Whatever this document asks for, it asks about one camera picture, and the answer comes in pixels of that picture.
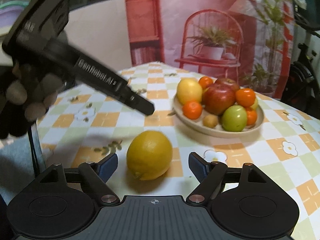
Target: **black circular cover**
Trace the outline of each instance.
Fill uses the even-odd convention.
[[[21,192],[8,205],[7,216],[13,230],[33,239],[72,235],[85,227],[94,215],[94,205],[85,193]]]
[[[252,194],[230,189],[213,201],[211,212],[224,230],[245,239],[275,239],[292,233],[297,204],[285,192]]]

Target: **table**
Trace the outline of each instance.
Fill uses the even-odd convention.
[[[188,168],[195,151],[208,161],[229,167],[254,163],[298,204],[300,218],[292,234],[296,240],[320,239],[320,121],[294,108],[257,94],[265,113],[260,134],[221,139],[186,127],[172,112],[171,101],[182,78],[202,75],[153,62],[121,71],[130,85],[155,104],[153,116],[129,109],[86,85],[59,95],[38,132],[47,164],[77,167],[98,162],[111,142],[121,145],[117,171],[108,185],[124,195],[183,195],[198,185]],[[145,130],[162,131],[172,142],[173,160],[167,173],[154,181],[136,181],[126,170],[125,155],[135,136]]]

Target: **red cabinet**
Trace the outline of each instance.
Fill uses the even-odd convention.
[[[126,0],[132,65],[164,62],[160,0]]]

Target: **white flower pot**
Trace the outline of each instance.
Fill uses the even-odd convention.
[[[221,60],[223,50],[224,48],[203,46],[200,53],[208,59]]]

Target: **beige plate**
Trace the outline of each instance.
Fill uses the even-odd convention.
[[[218,138],[237,138],[241,136],[246,136],[249,134],[260,132],[263,120],[264,113],[260,106],[257,108],[258,118],[254,125],[246,126],[242,132],[227,132],[225,131],[220,124],[218,124],[215,128],[209,128],[202,125],[202,119],[208,115],[207,111],[203,111],[200,118],[197,120],[190,120],[185,117],[182,113],[182,105],[179,103],[177,96],[175,95],[173,98],[173,108],[177,113],[177,116],[183,121],[187,126],[196,130],[200,133],[204,133],[213,137]]]

